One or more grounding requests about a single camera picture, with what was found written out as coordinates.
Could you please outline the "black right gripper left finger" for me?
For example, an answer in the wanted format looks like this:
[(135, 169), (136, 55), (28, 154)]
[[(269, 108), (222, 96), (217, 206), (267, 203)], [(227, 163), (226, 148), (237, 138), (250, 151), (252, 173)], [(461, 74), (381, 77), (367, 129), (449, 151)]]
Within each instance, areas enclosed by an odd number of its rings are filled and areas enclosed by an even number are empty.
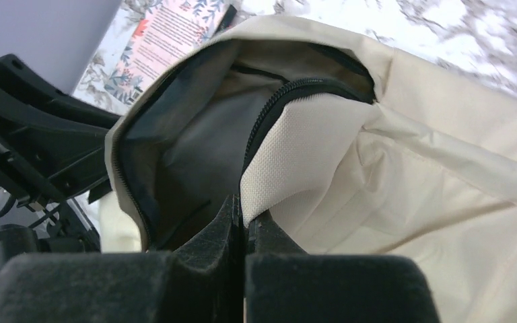
[(179, 249), (29, 253), (0, 270), (0, 322), (242, 322), (240, 202)]

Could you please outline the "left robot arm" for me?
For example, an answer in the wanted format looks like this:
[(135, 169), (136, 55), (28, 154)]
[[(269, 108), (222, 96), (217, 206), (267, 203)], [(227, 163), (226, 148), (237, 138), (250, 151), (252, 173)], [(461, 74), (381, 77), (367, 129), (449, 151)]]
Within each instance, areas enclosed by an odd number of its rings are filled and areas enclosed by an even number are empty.
[(29, 252), (97, 252), (97, 229), (75, 202), (110, 192), (104, 138), (118, 115), (63, 93), (13, 54), (0, 57), (0, 188), (40, 217), (0, 226), (0, 270)]

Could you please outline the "cream canvas backpack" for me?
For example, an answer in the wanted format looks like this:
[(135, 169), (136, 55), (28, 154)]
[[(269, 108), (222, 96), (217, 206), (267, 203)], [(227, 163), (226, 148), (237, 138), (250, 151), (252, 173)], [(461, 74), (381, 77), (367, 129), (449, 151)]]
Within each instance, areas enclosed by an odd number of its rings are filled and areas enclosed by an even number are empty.
[(439, 322), (517, 322), (517, 99), (367, 36), (253, 17), (106, 137), (104, 253), (173, 252), (240, 202), (313, 255), (400, 256)]

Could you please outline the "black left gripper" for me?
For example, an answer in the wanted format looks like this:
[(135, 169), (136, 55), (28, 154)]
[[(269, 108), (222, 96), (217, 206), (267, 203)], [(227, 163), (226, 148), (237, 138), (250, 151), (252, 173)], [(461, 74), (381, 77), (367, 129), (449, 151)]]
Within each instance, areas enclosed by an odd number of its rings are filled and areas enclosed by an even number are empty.
[(13, 54), (0, 57), (0, 188), (21, 206), (111, 190), (104, 138), (117, 114), (45, 81)]

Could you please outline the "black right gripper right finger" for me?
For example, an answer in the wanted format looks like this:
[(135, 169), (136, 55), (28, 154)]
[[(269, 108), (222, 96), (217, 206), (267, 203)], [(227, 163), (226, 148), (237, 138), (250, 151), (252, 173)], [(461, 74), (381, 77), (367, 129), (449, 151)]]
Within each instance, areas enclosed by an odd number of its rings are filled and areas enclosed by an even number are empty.
[(400, 256), (313, 255), (266, 211), (251, 221), (247, 322), (439, 322), (418, 266)]

